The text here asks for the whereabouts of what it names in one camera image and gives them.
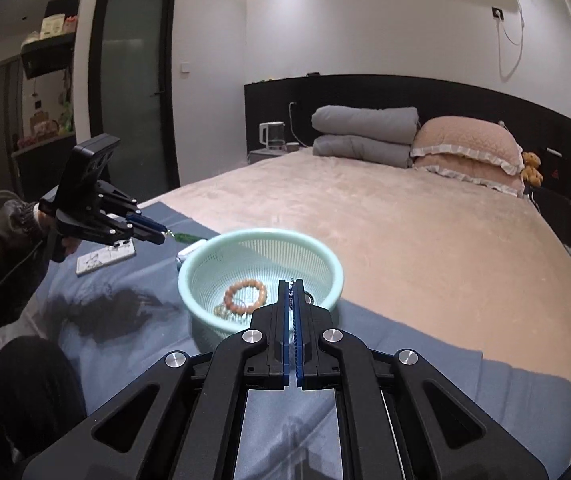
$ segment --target headboard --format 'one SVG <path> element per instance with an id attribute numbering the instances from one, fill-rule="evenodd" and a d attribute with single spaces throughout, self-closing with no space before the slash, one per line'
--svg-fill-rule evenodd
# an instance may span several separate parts
<path id="1" fill-rule="evenodd" d="M 524 151 L 541 157 L 544 187 L 571 197 L 571 119 L 530 101 L 477 86 L 411 76 L 319 75 L 263 81 L 245 87 L 248 151 L 262 147 L 258 126 L 268 121 L 284 121 L 288 141 L 295 140 L 289 130 L 292 102 L 294 132 L 309 146 L 321 135 L 310 118 L 325 105 L 414 106 L 422 123 L 446 115 L 504 121 Z"/>

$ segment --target jacket sleeve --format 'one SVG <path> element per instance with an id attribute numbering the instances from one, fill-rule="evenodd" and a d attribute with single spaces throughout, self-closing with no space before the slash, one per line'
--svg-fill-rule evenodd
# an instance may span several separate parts
<path id="1" fill-rule="evenodd" d="M 47 272 L 45 234 L 34 204 L 10 200 L 0 210 L 0 327 L 18 319 Z"/>

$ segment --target silver bolt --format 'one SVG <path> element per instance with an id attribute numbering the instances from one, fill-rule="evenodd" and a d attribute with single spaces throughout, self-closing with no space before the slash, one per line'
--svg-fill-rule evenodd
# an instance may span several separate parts
<path id="1" fill-rule="evenodd" d="M 413 350 L 403 350 L 399 353 L 399 361 L 405 365 L 415 365 L 419 360 L 419 356 Z"/>
<path id="2" fill-rule="evenodd" d="M 342 338 L 343 338 L 343 333 L 341 332 L 341 330 L 337 330 L 335 328 L 328 328 L 323 333 L 323 339 L 325 339 L 326 341 L 330 341 L 331 343 L 336 343 L 337 341 L 341 341 Z"/>
<path id="3" fill-rule="evenodd" d="M 262 337 L 263 334 L 259 330 L 254 330 L 253 328 L 251 330 L 246 330 L 243 333 L 243 341 L 246 343 L 258 343 L 261 341 Z"/>
<path id="4" fill-rule="evenodd" d="M 179 368 L 185 364 L 185 355 L 181 352 L 172 352 L 166 356 L 166 365 L 170 368 Z"/>

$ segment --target triangular cutout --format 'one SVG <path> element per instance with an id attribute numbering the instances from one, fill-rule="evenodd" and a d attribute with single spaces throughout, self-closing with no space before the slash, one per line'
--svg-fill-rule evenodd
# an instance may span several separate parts
<path id="1" fill-rule="evenodd" d="M 423 389 L 429 400 L 450 449 L 459 449 L 483 436 L 483 428 L 474 422 L 457 404 L 436 384 L 423 383 Z"/>
<path id="2" fill-rule="evenodd" d="M 94 438 L 121 453 L 127 453 L 139 434 L 158 390 L 158 384 L 143 388 L 134 399 L 94 430 Z"/>

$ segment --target teddy bear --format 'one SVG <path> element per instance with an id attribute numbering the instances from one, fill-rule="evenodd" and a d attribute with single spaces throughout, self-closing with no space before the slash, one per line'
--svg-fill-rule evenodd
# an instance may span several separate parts
<path id="1" fill-rule="evenodd" d="M 543 175 L 537 171 L 537 168 L 541 165 L 541 159 L 533 152 L 523 152 L 522 156 L 525 168 L 521 172 L 521 178 L 524 182 L 529 183 L 530 186 L 541 187 Z"/>

